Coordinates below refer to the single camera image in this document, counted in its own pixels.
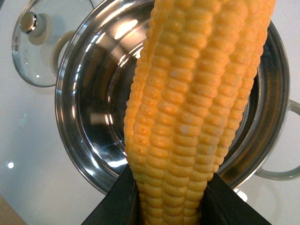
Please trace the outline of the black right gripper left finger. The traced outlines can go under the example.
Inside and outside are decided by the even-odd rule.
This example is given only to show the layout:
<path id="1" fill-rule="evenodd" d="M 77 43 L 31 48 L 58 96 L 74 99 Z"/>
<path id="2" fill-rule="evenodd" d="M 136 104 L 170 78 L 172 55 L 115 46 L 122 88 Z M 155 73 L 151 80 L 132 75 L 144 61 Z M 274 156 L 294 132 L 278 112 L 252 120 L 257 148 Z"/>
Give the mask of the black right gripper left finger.
<path id="1" fill-rule="evenodd" d="M 105 198 L 82 222 L 83 225 L 138 225 L 139 194 L 129 166 L 114 183 Z"/>

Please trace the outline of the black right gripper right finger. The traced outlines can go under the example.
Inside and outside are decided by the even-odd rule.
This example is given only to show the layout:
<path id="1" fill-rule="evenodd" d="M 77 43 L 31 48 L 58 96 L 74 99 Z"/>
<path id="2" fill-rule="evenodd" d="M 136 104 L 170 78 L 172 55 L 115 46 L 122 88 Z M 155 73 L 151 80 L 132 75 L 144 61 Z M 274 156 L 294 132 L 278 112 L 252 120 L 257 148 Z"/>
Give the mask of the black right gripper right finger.
<path id="1" fill-rule="evenodd" d="M 217 174 L 204 191 L 202 225 L 269 225 L 250 205 L 243 201 Z"/>

